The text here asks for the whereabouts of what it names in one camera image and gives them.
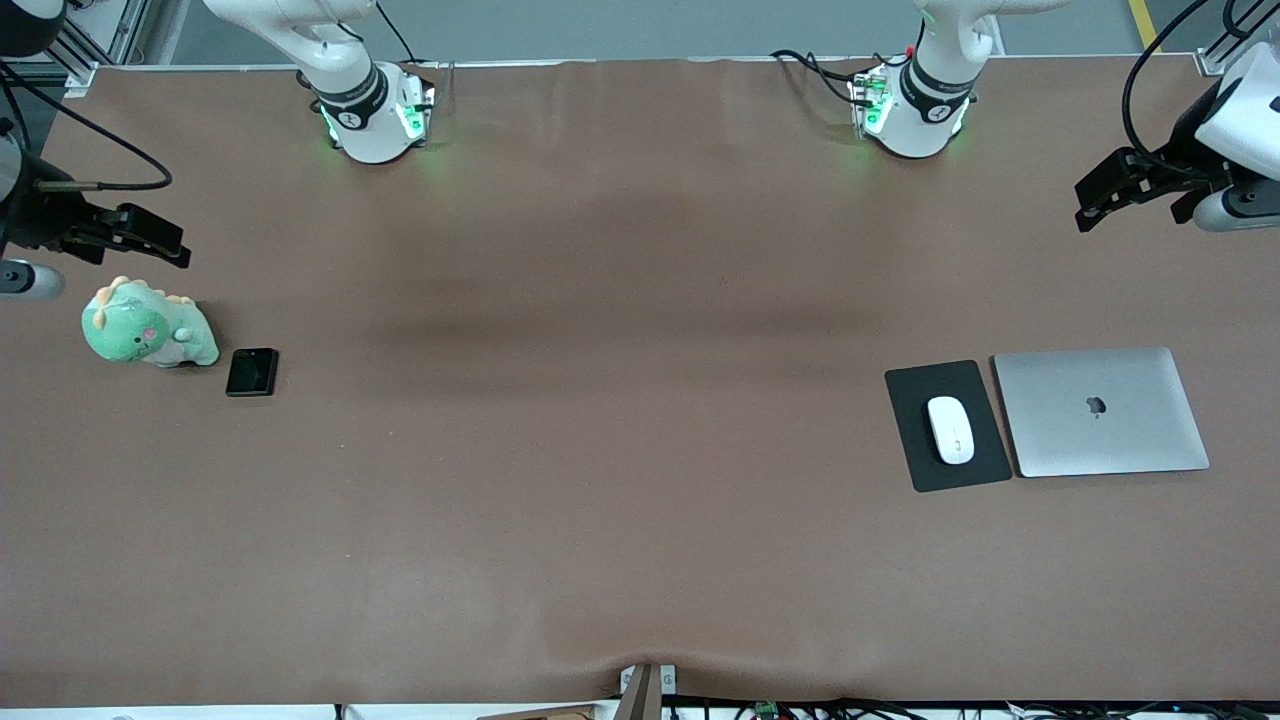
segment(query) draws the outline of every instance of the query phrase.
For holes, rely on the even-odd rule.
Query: green plush dinosaur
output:
[[[212,365],[218,343],[209,320],[189,297],[165,296],[142,281],[118,277],[97,291],[81,314],[84,340],[111,363]]]

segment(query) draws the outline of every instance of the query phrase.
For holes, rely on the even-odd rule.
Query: gray floor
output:
[[[413,50],[431,60],[655,59],[767,55],[781,47],[818,55],[899,51],[919,13],[905,0],[383,0]],[[372,14],[352,23],[379,59],[403,50]],[[1125,0],[1075,0],[1034,17],[1001,19],[1010,54],[1135,53],[1140,41]],[[280,63],[262,40],[192,0],[174,64]]]

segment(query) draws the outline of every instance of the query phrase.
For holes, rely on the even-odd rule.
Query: apple logo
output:
[[[1101,397],[1088,397],[1084,400],[1089,404],[1089,413],[1093,413],[1093,419],[1097,420],[1107,411],[1107,404],[1102,402]]]

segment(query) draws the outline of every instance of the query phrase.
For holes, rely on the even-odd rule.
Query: table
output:
[[[40,255],[65,300],[4,306],[4,705],[558,701],[641,659],[739,697],[1275,697],[1280,236],[1076,233],[1129,61],[992,61],[924,161],[773,63],[458,69],[385,167],[292,73],[100,72],[77,108],[174,170],[129,200],[195,259]],[[1152,63],[1152,145],[1204,85]],[[67,118],[49,156],[148,172]],[[278,347],[276,396],[93,356],[116,274]],[[1211,470],[913,491],[886,369],[1142,345]]]

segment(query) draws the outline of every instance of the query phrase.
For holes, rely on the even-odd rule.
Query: yellow floor stripe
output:
[[[1151,10],[1147,9],[1147,0],[1129,0],[1129,12],[1133,13],[1133,22],[1138,26],[1138,37],[1146,47],[1156,40],[1156,23],[1151,22]],[[1156,47],[1156,53],[1162,53]]]

